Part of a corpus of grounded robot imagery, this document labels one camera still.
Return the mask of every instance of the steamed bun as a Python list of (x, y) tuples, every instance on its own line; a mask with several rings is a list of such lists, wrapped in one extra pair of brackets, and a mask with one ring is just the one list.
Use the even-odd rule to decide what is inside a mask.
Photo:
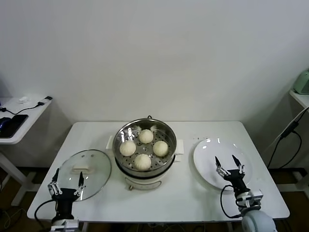
[(133, 141), (125, 141), (120, 145), (120, 153), (123, 156), (132, 156), (136, 150), (136, 145)]
[(154, 139), (154, 134), (151, 132), (151, 130), (142, 130), (139, 134), (139, 139), (143, 144), (151, 143), (151, 141)]
[(146, 154), (140, 154), (134, 159), (136, 169), (146, 171), (151, 167), (151, 159)]
[(156, 142), (153, 149), (154, 153), (159, 157), (166, 156), (169, 152), (169, 146), (164, 141)]

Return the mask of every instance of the black cable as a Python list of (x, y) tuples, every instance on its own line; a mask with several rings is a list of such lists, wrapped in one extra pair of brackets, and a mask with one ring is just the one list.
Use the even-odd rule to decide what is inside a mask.
[(41, 208), (43, 205), (47, 204), (47, 203), (50, 203), (50, 202), (53, 202), (54, 200), (48, 200), (48, 201), (45, 201), (43, 202), (42, 204), (39, 205), (39, 207), (35, 210), (34, 212), (34, 218), (36, 219), (36, 221), (39, 223), (39, 225), (42, 227), (42, 229), (45, 229), (44, 225), (42, 224), (42, 222), (38, 219), (37, 217), (37, 212), (39, 210), (39, 208)]
[(283, 225), (285, 232), (290, 232), (290, 231), (288, 230), (288, 228), (286, 227), (286, 225), (285, 225), (285, 223), (284, 223), (284, 220), (280, 220), (280, 222), (281, 222), (281, 224)]
[(145, 225), (145, 224), (142, 224), (141, 229), (140, 229), (140, 232), (143, 232), (144, 225)]
[(221, 209), (222, 209), (224, 215), (227, 216), (228, 218), (240, 218), (240, 217), (241, 217), (240, 214), (237, 214), (237, 215), (234, 215), (234, 216), (229, 216), (229, 215), (227, 215), (227, 213), (226, 213), (225, 210), (223, 209), (222, 195), (223, 195), (224, 190), (225, 190), (227, 187), (233, 187), (233, 186), (231, 186), (231, 185), (225, 185), (225, 186), (223, 187), (223, 189), (221, 190), (221, 193), (220, 193), (220, 205), (221, 205)]
[(37, 108), (38, 106), (39, 106), (39, 105), (33, 106), (33, 107), (31, 107), (31, 108), (22, 109), (22, 110), (18, 111), (15, 115), (17, 115), (17, 114), (19, 114), (19, 113), (21, 113), (21, 112), (23, 112), (23, 111), (25, 111), (25, 110), (31, 110), (31, 109)]
[(292, 228), (291, 228), (291, 225), (290, 225), (289, 221), (288, 221), (288, 220), (283, 220), (283, 221), (285, 221), (286, 224), (288, 225), (289, 231), (290, 231), (290, 232), (293, 232), (293, 230), (292, 230)]
[(272, 158), (274, 158), (274, 155), (275, 155), (275, 153), (276, 153), (277, 147), (278, 147), (278, 145), (279, 145), (279, 143), (280, 143), (280, 141), (281, 141), (281, 140), (282, 140), (282, 138), (280, 137), (280, 139), (278, 140), (278, 142), (277, 142), (277, 144), (276, 144), (276, 146), (275, 146), (274, 151), (272, 152), (272, 155), (271, 155), (270, 161), (269, 161), (269, 163), (268, 163), (268, 165), (267, 165), (267, 169), (268, 169), (268, 168), (269, 168), (269, 166), (270, 166), (270, 163), (271, 163), (271, 161), (272, 161)]
[(12, 115), (16, 115), (16, 114), (15, 114), (15, 113), (13, 113), (12, 111), (9, 111), (9, 110), (5, 110), (5, 111), (7, 111), (7, 112), (11, 113)]
[(292, 160), (296, 157), (296, 155), (298, 154), (298, 152), (299, 152), (299, 150), (300, 150), (300, 148), (301, 148), (301, 145), (302, 145), (301, 136), (300, 136), (296, 131), (292, 131), (292, 133), (293, 133), (293, 134), (296, 134), (296, 135), (298, 136), (298, 138), (299, 138), (299, 146), (298, 146), (298, 149), (297, 149), (295, 155), (293, 155), (293, 157), (292, 157), (286, 164), (282, 165), (280, 168), (283, 168), (284, 166), (286, 166), (286, 165), (288, 165), (290, 162), (292, 162)]
[(12, 115), (17, 115), (17, 114), (19, 114), (19, 113), (21, 113), (21, 112), (23, 112), (23, 111), (25, 111), (25, 110), (31, 110), (31, 109), (37, 108), (38, 106), (39, 106), (39, 104), (37, 104), (36, 106), (33, 106), (33, 107), (31, 107), (31, 108), (22, 109), (22, 110), (18, 111), (17, 113), (13, 113), (12, 111), (10, 111), (10, 110), (8, 110), (8, 109), (5, 109), (5, 111), (11, 113)]

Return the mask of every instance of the glass lid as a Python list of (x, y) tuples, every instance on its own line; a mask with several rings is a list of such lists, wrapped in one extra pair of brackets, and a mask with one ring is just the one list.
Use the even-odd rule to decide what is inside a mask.
[(60, 167), (57, 180), (59, 187), (77, 189), (80, 172), (83, 173), (86, 187), (77, 202), (94, 196), (105, 186), (112, 172), (111, 160), (99, 150), (76, 153)]

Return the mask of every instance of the perforated steamer tray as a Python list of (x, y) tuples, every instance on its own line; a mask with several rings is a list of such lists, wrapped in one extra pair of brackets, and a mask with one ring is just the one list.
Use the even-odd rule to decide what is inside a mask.
[[(144, 129), (149, 129), (154, 135), (153, 141), (149, 144), (143, 144), (138, 139), (140, 132)], [(129, 157), (123, 156), (119, 150), (121, 143), (127, 140), (133, 141), (136, 145), (135, 153)], [(153, 146), (158, 141), (164, 141), (169, 146), (168, 154), (164, 157), (157, 157), (153, 152)], [(176, 136), (167, 124), (156, 119), (142, 118), (126, 124), (118, 131), (113, 140), (113, 152), (118, 164), (122, 167), (136, 172), (151, 172), (162, 169), (173, 161), (176, 143)], [(135, 168), (134, 159), (139, 154), (147, 154), (150, 157), (149, 170), (140, 171)]]

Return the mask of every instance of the white cable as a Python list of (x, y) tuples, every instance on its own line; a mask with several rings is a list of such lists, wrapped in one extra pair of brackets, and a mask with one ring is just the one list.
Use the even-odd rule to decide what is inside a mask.
[(24, 209), (19, 209), (19, 210), (17, 210), (15, 213), (13, 213), (11, 216), (4, 210), (3, 212), (6, 214), (6, 216), (8, 217), (8, 219), (5, 221), (5, 223), (4, 223), (4, 228), (5, 229), (7, 229), (7, 228), (9, 228), (10, 227), (10, 225), (11, 225), (11, 218), (12, 217), (14, 217), (18, 212), (20, 212), (20, 211), (24, 211), (26, 214), (27, 214), (27, 212), (26, 212), (26, 210), (24, 210)]
[(270, 145), (268, 145), (268, 147), (266, 147), (265, 149), (264, 149), (264, 151), (262, 151), (262, 153), (261, 153), (261, 156), (276, 142), (276, 140), (277, 139), (279, 139), (280, 138), (280, 136), (283, 134), (283, 132), (291, 125), (291, 123), (292, 122), (294, 122), (295, 121), (295, 119), (297, 119), (304, 111), (306, 111), (306, 110), (308, 110), (309, 109), (309, 107), (307, 107), (307, 108), (305, 108), (305, 109), (303, 109), (301, 112), (299, 112), (299, 114), (298, 115), (296, 115), (296, 117), (292, 120), (292, 121), (290, 121), (290, 123), (286, 126), (286, 128), (284, 128), (284, 130), (274, 139), (274, 141), (270, 144)]

